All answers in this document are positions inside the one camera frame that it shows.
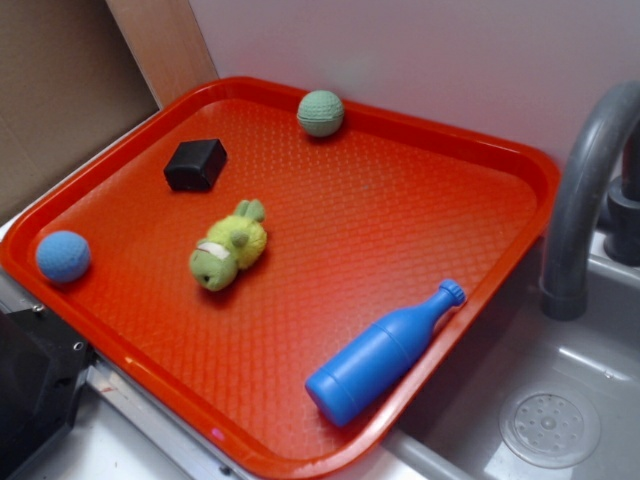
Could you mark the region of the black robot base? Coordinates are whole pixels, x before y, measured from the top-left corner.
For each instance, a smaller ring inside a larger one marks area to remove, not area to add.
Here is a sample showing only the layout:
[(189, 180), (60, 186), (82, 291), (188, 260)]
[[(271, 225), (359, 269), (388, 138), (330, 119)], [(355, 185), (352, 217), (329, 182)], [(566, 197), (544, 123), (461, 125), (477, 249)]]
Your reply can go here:
[(1, 477), (14, 479), (72, 429), (93, 350), (48, 309), (1, 315)]

